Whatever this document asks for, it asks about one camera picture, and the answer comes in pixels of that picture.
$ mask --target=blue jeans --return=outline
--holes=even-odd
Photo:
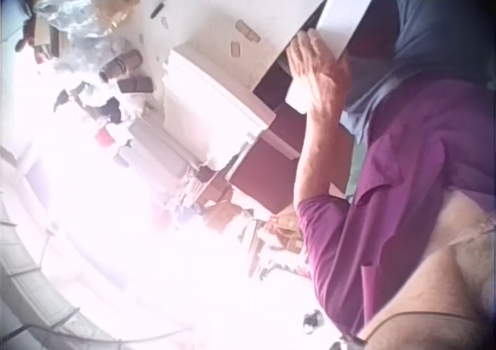
[[[400,83],[423,71],[488,82],[494,27],[471,0],[396,0],[400,31],[391,61],[352,57],[353,86],[341,124],[367,142],[375,108]]]

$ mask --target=man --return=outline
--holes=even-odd
[[[457,6],[461,12],[447,9]],[[364,328],[365,337],[367,324],[403,311],[405,297],[410,311],[431,303],[429,310],[449,314],[465,302],[462,314],[479,313],[473,295],[461,292],[453,253],[442,251],[494,212],[494,102],[480,85],[491,34],[469,21],[476,12],[467,0],[398,0],[398,10],[394,62],[375,69],[384,73],[368,89],[359,83],[361,96],[351,75],[354,82],[364,69],[334,60],[314,30],[288,48],[310,103],[294,205],[315,292],[341,332]],[[340,122],[368,143],[352,204],[329,195],[346,135]],[[450,287],[459,287],[457,300],[448,300]]]

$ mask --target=leg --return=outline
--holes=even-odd
[[[494,29],[471,0],[397,0],[395,59],[487,82]]]

